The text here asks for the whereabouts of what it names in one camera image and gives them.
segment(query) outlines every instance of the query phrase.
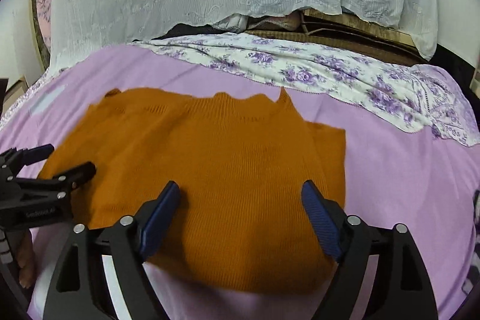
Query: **bed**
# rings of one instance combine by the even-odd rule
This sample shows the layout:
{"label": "bed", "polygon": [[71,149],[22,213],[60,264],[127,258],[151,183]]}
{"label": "bed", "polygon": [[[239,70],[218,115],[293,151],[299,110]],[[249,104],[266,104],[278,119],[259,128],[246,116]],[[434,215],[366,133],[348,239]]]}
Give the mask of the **bed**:
{"label": "bed", "polygon": [[[279,87],[287,87],[304,119],[346,130],[347,213],[358,214],[371,225],[390,228],[403,222],[409,226],[427,266],[439,316],[451,318],[466,297],[462,286],[476,241],[472,200],[480,184],[480,136],[471,107],[455,81],[447,72],[428,65],[417,65],[407,71],[338,48],[247,35],[235,37],[242,42],[233,44],[230,40],[234,36],[228,34],[169,40],[140,37],[144,39],[141,43],[113,45],[99,51],[93,45],[88,49],[89,54],[93,53],[82,62],[75,57],[83,60],[85,47],[72,57],[65,57],[65,61],[59,58],[50,72],[2,119],[0,149],[58,145],[88,105],[112,88],[155,87],[199,97],[218,91],[235,98],[262,93],[275,100]],[[318,51],[315,53],[323,56],[323,60],[293,56],[302,51]],[[221,61],[226,53],[233,61]],[[253,53],[256,60],[245,61],[248,53]],[[284,62],[283,65],[277,69],[269,67],[268,56],[275,57],[277,63]],[[344,62],[332,63],[332,58]],[[366,69],[375,68],[378,72],[365,78],[354,74],[352,82],[353,68],[346,68],[346,61],[359,67],[357,73],[362,75],[368,73]],[[445,93],[445,101],[434,103],[428,110],[425,106],[410,110],[412,106],[408,109],[400,105],[402,109],[392,113],[389,108],[392,105],[398,108],[398,104],[389,106],[387,103],[391,102],[383,96],[377,102],[366,100],[371,86],[382,91],[382,86],[376,85],[378,75],[385,79],[388,76],[388,82],[393,84],[396,73],[405,76],[409,86],[414,85],[413,79],[424,79],[406,89],[405,100],[408,94],[415,95],[423,89],[429,97]],[[313,83],[311,78],[316,75],[319,75],[317,82]],[[335,93],[323,91],[318,83],[321,77],[333,80],[335,86],[344,90],[358,83],[355,86],[361,85],[357,90],[363,95],[342,93],[340,87]],[[39,169],[32,166],[23,174],[35,176]],[[40,274],[29,309],[33,319],[41,318],[48,282],[66,229],[65,226],[42,229],[35,238]],[[111,262],[105,258],[104,265],[117,315],[127,319]],[[300,298],[214,290],[145,267],[173,319],[307,319],[322,297],[322,290]],[[361,318],[365,310],[374,263],[370,267],[353,318]],[[215,297],[222,298],[214,301],[216,307],[201,305]]]}

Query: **pink floral fabric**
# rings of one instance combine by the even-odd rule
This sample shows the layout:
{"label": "pink floral fabric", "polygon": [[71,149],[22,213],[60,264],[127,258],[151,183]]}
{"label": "pink floral fabric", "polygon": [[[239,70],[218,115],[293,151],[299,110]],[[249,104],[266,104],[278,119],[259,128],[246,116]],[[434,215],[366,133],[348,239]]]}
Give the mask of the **pink floral fabric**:
{"label": "pink floral fabric", "polygon": [[42,32],[43,41],[50,50],[51,47],[51,31],[50,31],[50,15],[52,0],[37,0],[37,17],[40,31]]}

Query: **silver screw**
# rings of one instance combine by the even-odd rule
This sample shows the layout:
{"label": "silver screw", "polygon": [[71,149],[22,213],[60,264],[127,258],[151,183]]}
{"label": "silver screw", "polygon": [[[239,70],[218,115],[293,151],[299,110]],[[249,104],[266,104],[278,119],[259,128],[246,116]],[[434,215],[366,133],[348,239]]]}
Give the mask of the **silver screw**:
{"label": "silver screw", "polygon": [[77,225],[73,228],[73,231],[74,231],[76,234],[80,234],[80,233],[82,233],[84,230],[85,230],[85,226],[84,226],[83,224],[77,224]]}
{"label": "silver screw", "polygon": [[349,222],[351,226],[359,226],[360,223],[362,222],[360,220],[360,217],[357,217],[357,216],[349,216],[346,220]]}
{"label": "silver screw", "polygon": [[120,219],[120,224],[122,224],[123,226],[129,226],[133,221],[134,218],[132,216],[123,216]]}
{"label": "silver screw", "polygon": [[409,229],[407,228],[407,226],[405,224],[397,224],[397,226],[395,228],[401,234],[406,234],[409,231]]}

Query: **blue gripper pad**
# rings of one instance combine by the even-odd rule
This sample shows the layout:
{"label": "blue gripper pad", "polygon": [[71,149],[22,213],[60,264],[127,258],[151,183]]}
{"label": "blue gripper pad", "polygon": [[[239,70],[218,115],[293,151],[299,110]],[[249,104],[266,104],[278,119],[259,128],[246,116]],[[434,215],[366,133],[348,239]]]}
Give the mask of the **blue gripper pad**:
{"label": "blue gripper pad", "polygon": [[326,255],[338,261],[343,254],[339,244],[340,231],[323,204],[323,196],[310,181],[303,184],[301,192],[303,209],[308,215],[320,247]]}
{"label": "blue gripper pad", "polygon": [[143,261],[154,255],[162,244],[173,215],[180,204],[180,189],[175,182],[170,182],[160,194],[160,202],[153,210],[145,228],[140,234],[138,251]]}

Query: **folded garment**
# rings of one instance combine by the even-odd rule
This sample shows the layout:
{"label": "folded garment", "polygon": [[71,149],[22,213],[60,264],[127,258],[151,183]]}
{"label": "folded garment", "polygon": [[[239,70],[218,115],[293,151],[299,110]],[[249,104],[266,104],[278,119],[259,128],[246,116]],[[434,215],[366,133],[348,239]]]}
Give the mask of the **folded garment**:
{"label": "folded garment", "polygon": [[47,160],[51,178],[92,161],[97,175],[73,193],[75,220],[111,226],[155,199],[169,180],[183,191],[149,262],[184,279],[256,293],[311,293],[331,275],[303,210],[301,187],[345,202],[345,132],[306,122],[282,89],[236,100],[151,88],[114,90],[91,106]]}

